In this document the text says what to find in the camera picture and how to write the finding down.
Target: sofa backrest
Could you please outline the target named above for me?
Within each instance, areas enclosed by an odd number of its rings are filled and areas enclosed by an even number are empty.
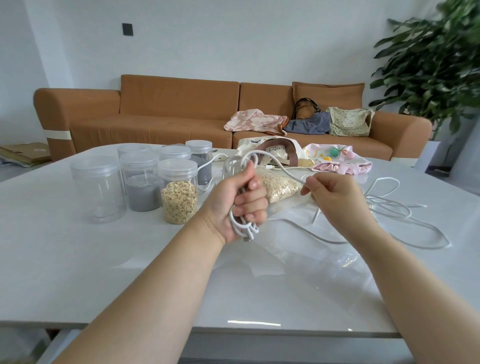
[[[239,110],[260,109],[265,114],[291,118],[292,92],[291,86],[241,83]]]
[[[120,114],[228,121],[239,91],[238,82],[123,74]]]

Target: throw pillow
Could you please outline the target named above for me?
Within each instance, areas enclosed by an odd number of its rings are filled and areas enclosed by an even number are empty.
[[[356,85],[315,85],[293,82],[293,101],[308,97],[325,111],[329,107],[338,107],[344,110],[361,109],[362,95],[365,84]],[[297,108],[297,118],[306,119],[313,115],[314,108],[305,102]]]

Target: hand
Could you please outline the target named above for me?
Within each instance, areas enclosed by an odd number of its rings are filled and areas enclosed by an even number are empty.
[[[308,192],[332,226],[347,240],[380,229],[352,176],[319,172],[307,178],[300,194],[304,196]]]
[[[241,187],[248,190],[237,195]],[[242,173],[220,182],[210,193],[198,215],[218,233],[222,242],[230,243],[238,238],[232,229],[228,213],[233,208],[233,216],[245,216],[248,222],[261,225],[267,219],[268,206],[266,190],[262,186],[262,179],[255,175],[255,168],[251,161]]]

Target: empty plastic jar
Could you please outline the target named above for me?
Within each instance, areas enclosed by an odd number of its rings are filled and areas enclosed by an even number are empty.
[[[189,140],[185,145],[192,151],[190,158],[197,162],[198,167],[212,160],[212,142],[208,140]],[[207,184],[212,179],[212,164],[203,167],[198,171],[198,184]]]
[[[125,214],[125,197],[115,157],[78,158],[71,163],[84,217],[92,223],[115,221]]]
[[[161,206],[157,152],[129,152],[120,158],[123,184],[133,211],[151,211]]]
[[[188,159],[165,159],[158,164],[162,180],[163,219],[170,224],[184,224],[198,205],[198,166]]]
[[[160,160],[172,159],[172,158],[182,158],[190,159],[192,151],[186,146],[163,146],[158,151],[160,155]]]
[[[151,152],[152,146],[149,144],[141,144],[141,143],[127,143],[122,144],[117,148],[117,153],[119,154],[119,159],[125,153],[129,152]]]

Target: sofa armrest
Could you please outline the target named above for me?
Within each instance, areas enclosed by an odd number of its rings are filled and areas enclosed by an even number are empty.
[[[392,159],[406,158],[414,162],[420,157],[431,132],[432,123],[427,119],[377,111],[372,120],[370,138],[391,147]]]
[[[76,153],[70,123],[120,112],[120,92],[71,88],[39,88],[33,96],[54,161]]]

